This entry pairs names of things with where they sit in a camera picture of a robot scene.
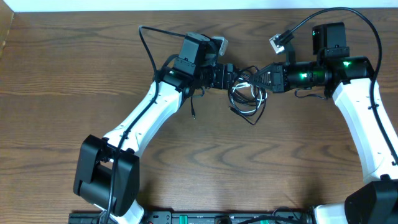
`wooden table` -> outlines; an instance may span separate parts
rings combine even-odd
[[[65,223],[95,210],[73,194],[80,144],[101,137],[142,100],[152,67],[140,24],[222,35],[221,62],[238,67],[283,62],[268,39],[316,10],[70,12],[15,16],[0,60],[0,222]],[[384,53],[379,83],[398,128],[398,9],[361,9],[377,27]],[[376,65],[369,27],[331,12],[300,28],[297,60],[314,60],[311,27],[343,21],[351,55]],[[182,40],[145,33],[157,64]],[[225,91],[185,103],[141,159],[139,202],[174,210],[273,210],[343,201],[362,185],[361,164],[333,100],[269,95],[256,126],[230,112]]]

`white background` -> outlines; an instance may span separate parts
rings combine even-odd
[[[398,7],[398,0],[4,0],[14,12]]]

